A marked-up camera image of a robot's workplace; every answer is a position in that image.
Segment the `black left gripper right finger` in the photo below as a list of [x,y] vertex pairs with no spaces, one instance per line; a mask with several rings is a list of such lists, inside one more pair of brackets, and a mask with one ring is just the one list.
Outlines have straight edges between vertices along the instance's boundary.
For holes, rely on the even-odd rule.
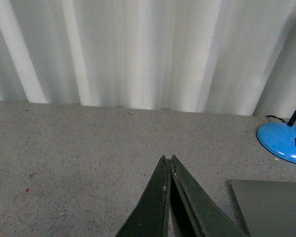
[[176,156],[171,158],[171,216],[176,237],[247,237]]

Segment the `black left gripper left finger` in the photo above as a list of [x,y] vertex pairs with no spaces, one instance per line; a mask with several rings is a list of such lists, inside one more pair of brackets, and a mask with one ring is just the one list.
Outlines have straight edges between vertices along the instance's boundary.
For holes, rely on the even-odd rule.
[[117,237],[166,237],[168,235],[171,167],[162,156],[145,190]]

